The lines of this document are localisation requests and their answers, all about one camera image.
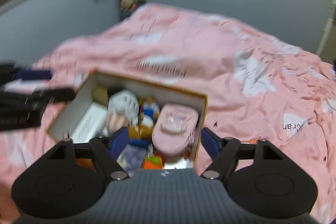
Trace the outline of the white rectangular box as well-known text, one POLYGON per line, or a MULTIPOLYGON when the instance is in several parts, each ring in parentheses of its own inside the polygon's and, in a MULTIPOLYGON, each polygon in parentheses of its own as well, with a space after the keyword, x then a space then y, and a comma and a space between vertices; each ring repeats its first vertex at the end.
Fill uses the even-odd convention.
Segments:
POLYGON ((108 108, 92 102, 70 134, 74 143, 88 143, 105 127, 108 108))

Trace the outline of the orange yellow knitted toy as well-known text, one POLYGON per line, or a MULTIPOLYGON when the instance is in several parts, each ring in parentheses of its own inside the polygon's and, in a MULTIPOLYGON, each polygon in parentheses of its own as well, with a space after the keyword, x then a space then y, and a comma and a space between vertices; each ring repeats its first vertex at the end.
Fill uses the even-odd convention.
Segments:
POLYGON ((142 163, 143 169, 163 169, 164 161, 161 156, 146 156, 142 163))

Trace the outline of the orange cardboard box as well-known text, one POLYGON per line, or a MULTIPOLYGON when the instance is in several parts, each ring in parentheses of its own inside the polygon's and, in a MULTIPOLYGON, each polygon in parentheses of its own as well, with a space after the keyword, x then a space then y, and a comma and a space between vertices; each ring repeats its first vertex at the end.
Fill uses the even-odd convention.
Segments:
POLYGON ((127 170, 192 168, 207 102, 187 89, 93 71, 47 132, 54 141, 68 136, 76 144, 115 137, 111 154, 127 170))

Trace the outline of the pink mini backpack pouch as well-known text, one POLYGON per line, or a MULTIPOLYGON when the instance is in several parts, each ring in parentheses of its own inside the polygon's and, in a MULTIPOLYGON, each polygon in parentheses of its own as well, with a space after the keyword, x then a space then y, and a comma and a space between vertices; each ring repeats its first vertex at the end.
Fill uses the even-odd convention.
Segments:
POLYGON ((198 118, 198 112, 191 107, 165 104, 152 133, 156 150, 169 157, 183 155, 194 144, 198 118))

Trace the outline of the duck sailor plush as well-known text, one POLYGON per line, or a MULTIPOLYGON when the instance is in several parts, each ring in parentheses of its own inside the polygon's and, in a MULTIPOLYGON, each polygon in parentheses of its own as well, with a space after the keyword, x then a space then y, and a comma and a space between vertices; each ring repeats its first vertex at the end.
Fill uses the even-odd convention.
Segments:
POLYGON ((160 114, 160 108, 154 97, 149 97, 146 99, 140 99, 139 101, 139 115, 141 118, 144 116, 150 117, 152 120, 156 121, 160 114))

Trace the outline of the pink bed duvet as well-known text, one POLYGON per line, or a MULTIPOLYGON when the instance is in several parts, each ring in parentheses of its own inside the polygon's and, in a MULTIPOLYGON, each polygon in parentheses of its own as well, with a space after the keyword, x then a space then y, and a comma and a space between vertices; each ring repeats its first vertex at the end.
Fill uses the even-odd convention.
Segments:
MULTIPOLYGON (((37 90, 76 88, 93 71, 207 96, 203 127, 240 141, 228 179, 185 169, 103 180, 88 143, 41 125, 1 131, 1 223, 330 223, 335 220, 335 73, 299 47, 220 15, 147 4, 102 34, 61 44, 33 70, 37 90)), ((32 88, 19 93, 32 94, 32 88)))

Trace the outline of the white seal plush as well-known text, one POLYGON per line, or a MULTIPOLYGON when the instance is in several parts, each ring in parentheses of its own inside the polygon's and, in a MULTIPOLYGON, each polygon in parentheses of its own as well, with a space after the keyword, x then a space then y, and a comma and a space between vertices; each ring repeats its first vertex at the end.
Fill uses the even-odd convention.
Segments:
POLYGON ((139 102, 133 92, 108 88, 108 97, 108 115, 105 124, 108 135, 122 127, 138 124, 139 102))

